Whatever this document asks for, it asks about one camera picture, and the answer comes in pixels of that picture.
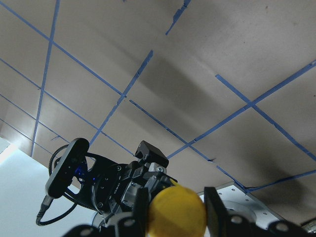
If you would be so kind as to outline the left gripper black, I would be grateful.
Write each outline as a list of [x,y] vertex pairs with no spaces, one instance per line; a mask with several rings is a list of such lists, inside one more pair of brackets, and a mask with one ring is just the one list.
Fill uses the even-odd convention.
[[116,163],[106,157],[87,153],[95,159],[88,169],[86,160],[75,175],[81,175],[78,193],[66,191],[78,205],[99,212],[103,217],[130,212],[135,206],[138,189],[147,188],[149,202],[162,190],[175,186],[178,181],[167,175],[169,160],[160,149],[141,141],[136,152],[137,160],[129,164]]

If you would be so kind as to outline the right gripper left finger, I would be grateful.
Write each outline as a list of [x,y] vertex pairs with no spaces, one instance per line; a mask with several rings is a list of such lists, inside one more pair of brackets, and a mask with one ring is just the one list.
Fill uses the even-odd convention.
[[147,235],[149,191],[139,188],[131,212],[115,216],[108,227],[78,225],[64,234],[65,237],[145,237]]

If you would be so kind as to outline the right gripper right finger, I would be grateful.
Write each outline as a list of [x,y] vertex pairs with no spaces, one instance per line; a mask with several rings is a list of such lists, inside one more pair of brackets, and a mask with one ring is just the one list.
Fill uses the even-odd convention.
[[307,237],[304,229],[289,221],[272,222],[266,230],[241,214],[230,214],[214,187],[204,188],[207,227],[212,237]]

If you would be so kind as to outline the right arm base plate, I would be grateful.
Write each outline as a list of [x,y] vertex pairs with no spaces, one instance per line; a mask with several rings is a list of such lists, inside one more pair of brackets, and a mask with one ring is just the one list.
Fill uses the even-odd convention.
[[270,223],[283,219],[254,195],[246,194],[233,182],[218,186],[215,189],[228,212],[242,214],[264,230],[268,228]]

